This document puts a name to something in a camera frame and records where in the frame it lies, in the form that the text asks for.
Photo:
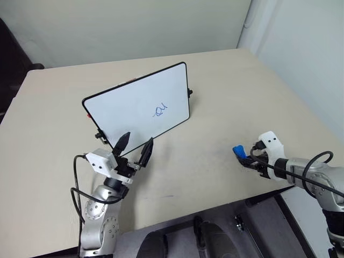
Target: whiteboard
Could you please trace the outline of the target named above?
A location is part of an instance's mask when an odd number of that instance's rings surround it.
[[[184,62],[89,96],[82,105],[113,148],[130,132],[124,153],[189,119]]]

